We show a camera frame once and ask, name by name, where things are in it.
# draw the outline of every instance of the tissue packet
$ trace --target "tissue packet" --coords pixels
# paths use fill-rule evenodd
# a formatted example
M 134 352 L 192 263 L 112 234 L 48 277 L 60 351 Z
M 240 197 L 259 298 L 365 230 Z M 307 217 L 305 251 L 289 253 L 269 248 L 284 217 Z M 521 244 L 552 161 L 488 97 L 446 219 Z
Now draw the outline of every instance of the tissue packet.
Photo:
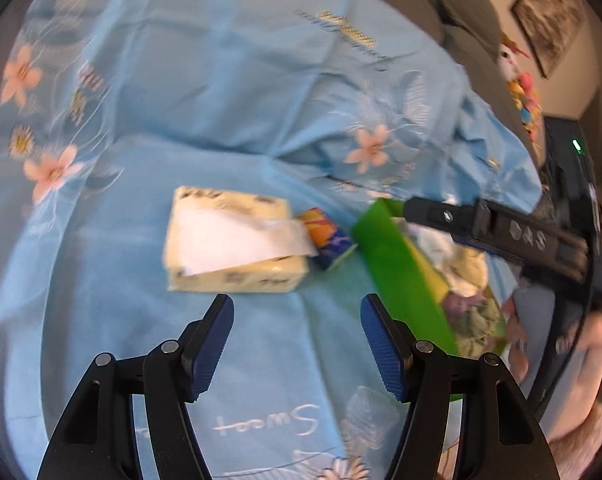
M 236 191 L 181 186 L 174 192 L 172 212 L 163 250 L 168 290 L 185 292 L 289 292 L 308 272 L 304 256 L 284 256 L 241 267 L 185 276 L 178 255 L 175 209 L 182 200 L 196 201 L 198 208 L 229 210 L 258 218 L 290 219 L 286 200 Z

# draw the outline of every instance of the picture frame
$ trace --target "picture frame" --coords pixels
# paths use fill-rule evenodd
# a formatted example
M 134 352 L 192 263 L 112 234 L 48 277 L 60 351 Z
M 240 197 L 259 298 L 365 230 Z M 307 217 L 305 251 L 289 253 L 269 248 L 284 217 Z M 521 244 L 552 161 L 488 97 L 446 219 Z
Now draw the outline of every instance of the picture frame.
M 511 12 L 541 75 L 549 79 L 585 21 L 583 0 L 517 0 Z

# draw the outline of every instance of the green container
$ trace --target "green container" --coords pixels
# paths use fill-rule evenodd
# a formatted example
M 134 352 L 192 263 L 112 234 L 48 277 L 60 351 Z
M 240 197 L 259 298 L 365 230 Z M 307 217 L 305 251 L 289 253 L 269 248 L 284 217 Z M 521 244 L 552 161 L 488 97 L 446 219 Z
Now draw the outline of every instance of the green container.
M 417 339 L 459 355 L 446 315 L 392 220 L 402 216 L 403 202 L 380 198 L 354 225 L 352 235 L 390 316 L 407 323 Z

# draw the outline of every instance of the silver bolt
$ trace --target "silver bolt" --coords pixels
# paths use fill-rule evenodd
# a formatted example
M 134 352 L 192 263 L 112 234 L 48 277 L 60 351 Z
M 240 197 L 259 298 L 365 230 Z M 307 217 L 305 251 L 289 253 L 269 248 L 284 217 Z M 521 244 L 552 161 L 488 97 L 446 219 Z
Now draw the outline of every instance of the silver bolt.
M 424 354 L 429 354 L 434 349 L 434 345 L 430 341 L 417 341 L 416 348 L 419 352 L 423 352 Z
M 174 339 L 170 339 L 161 345 L 161 351 L 164 354 L 171 354 L 178 350 L 178 341 L 174 341 Z
M 97 358 L 94 359 L 94 362 L 97 364 L 97 366 L 105 366 L 111 360 L 112 357 L 110 356 L 110 354 L 98 354 Z
M 484 354 L 483 359 L 485 359 L 485 362 L 490 366 L 498 366 L 498 356 L 493 353 L 488 352 L 487 354 Z

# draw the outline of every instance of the blue bedsheet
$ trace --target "blue bedsheet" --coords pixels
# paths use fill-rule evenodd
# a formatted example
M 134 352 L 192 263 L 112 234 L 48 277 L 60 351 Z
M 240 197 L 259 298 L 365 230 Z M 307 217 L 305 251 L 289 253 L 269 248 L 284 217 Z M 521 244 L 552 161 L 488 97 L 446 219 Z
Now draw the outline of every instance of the blue bedsheet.
M 540 195 L 464 71 L 379 0 L 36 0 L 0 99 L 0 453 L 24 478 L 96 354 L 146 353 L 209 306 L 166 291 L 181 185 L 320 206 L 346 228 L 378 196 L 530 211 Z M 503 299 L 511 275 L 490 270 Z M 190 407 L 213 476 L 383 478 L 405 409 L 358 320 L 374 290 L 355 254 L 293 293 L 234 295 Z

